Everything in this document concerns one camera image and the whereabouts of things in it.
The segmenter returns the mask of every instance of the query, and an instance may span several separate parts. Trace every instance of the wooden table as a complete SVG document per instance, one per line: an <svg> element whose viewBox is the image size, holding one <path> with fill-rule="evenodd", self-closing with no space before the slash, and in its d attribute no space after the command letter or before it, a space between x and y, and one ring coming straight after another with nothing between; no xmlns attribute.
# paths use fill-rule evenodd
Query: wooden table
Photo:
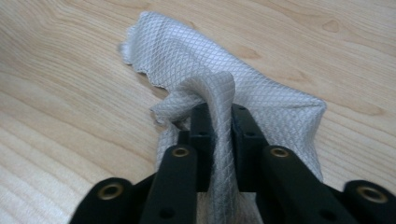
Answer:
<svg viewBox="0 0 396 224"><path fill-rule="evenodd" d="M154 171L166 91L122 63L144 10L187 23L268 77L324 99L324 181L396 193L394 1L2 1L0 223L65 223L96 182Z"/></svg>

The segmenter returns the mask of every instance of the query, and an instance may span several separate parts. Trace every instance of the light wood surface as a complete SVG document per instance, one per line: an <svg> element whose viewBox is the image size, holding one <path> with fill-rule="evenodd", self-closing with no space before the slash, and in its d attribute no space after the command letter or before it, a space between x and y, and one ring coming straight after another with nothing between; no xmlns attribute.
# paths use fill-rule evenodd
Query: light wood surface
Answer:
<svg viewBox="0 0 396 224"><path fill-rule="evenodd" d="M396 3L0 2L0 223L66 223L87 191L154 171L166 92L117 52L140 12L185 22L268 77L324 99L326 184L396 193Z"/></svg>

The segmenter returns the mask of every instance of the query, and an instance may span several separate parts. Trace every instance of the cloth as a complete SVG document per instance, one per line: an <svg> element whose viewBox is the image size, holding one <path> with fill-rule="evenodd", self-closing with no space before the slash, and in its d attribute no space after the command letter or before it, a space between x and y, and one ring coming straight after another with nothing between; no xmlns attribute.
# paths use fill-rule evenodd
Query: cloth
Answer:
<svg viewBox="0 0 396 224"><path fill-rule="evenodd" d="M191 109L207 102L216 135L208 193L198 198L198 223L261 223L254 194L239 193L231 144L232 103L245 106L271 145L292 149L321 180L314 135L326 108L307 93L286 87L238 60L190 27L156 12L143 12L120 45L125 63L169 95L151 108L167 126L158 163L177 142L175 122L189 122Z"/></svg>

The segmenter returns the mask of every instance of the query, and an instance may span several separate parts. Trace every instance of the crumpled towel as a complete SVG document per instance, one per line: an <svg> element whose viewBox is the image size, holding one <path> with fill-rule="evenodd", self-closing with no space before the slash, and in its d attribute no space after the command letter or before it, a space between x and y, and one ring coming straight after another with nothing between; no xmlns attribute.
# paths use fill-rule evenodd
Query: crumpled towel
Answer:
<svg viewBox="0 0 396 224"><path fill-rule="evenodd" d="M188 127L191 109L209 105L216 134L208 193L199 194L198 223L262 223L254 194L239 193L231 144L232 103L245 106L271 145L288 147L321 180L314 149L325 103L265 77L190 27L156 12L143 12L120 45L125 63L145 73L169 95L151 108L167 126L159 139L158 164L177 142L179 122Z"/></svg>

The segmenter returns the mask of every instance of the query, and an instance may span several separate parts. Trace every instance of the screw hole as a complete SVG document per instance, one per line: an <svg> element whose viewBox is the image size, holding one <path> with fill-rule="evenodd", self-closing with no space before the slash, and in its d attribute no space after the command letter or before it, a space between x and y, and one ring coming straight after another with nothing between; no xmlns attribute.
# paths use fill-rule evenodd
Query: screw hole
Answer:
<svg viewBox="0 0 396 224"><path fill-rule="evenodd" d="M175 216L175 210L170 207L165 207L160 211L160 217L163 219L169 219Z"/></svg>
<svg viewBox="0 0 396 224"><path fill-rule="evenodd" d="M386 203L388 201L387 196L377 189L359 186L357 191L361 197L372 203Z"/></svg>
<svg viewBox="0 0 396 224"><path fill-rule="evenodd" d="M120 183L111 183L98 191L98 197L102 200L111 200L119 197L122 192L123 186Z"/></svg>
<svg viewBox="0 0 396 224"><path fill-rule="evenodd" d="M184 148L184 147L178 147L178 148L175 148L173 151L172 151L172 154L175 156L175 157L185 157L185 156L187 156L187 155L189 155L189 151L186 149L186 148Z"/></svg>
<svg viewBox="0 0 396 224"><path fill-rule="evenodd" d="M247 136L249 136L249 137L252 137L252 136L254 136L254 135L256 135L255 133L245 133L245 135L247 135Z"/></svg>
<svg viewBox="0 0 396 224"><path fill-rule="evenodd" d="M276 147L271 149L271 154L273 154L276 157L288 157L289 152L283 148Z"/></svg>
<svg viewBox="0 0 396 224"><path fill-rule="evenodd" d="M320 214L321 217L323 217L326 220L329 220L329 221L337 220L337 216L335 215L335 213L333 213L333 212L331 212L329 210L321 209L319 211L319 214Z"/></svg>

